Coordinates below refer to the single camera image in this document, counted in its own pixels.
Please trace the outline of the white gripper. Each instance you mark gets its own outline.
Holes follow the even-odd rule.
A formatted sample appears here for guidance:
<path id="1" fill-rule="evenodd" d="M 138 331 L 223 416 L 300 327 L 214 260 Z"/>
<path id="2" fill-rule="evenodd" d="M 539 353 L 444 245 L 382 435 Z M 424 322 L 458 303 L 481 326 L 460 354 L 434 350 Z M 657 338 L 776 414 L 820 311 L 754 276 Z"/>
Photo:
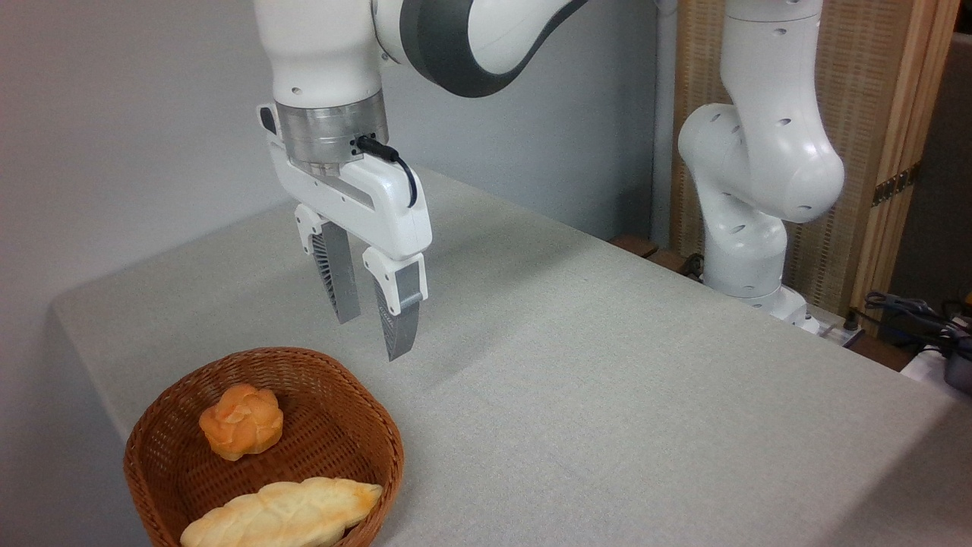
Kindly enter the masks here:
<path id="1" fill-rule="evenodd" d="M 314 259 L 338 322 L 361 314 L 349 232 L 371 246 L 362 258 L 374 277 L 388 359 L 408 353 L 428 298 L 421 252 L 433 242 L 418 174 L 372 155 L 330 171 L 303 169 L 285 150 L 276 106 L 258 106 L 258 118 L 281 186 L 301 202 L 295 208 L 301 244 Z"/>

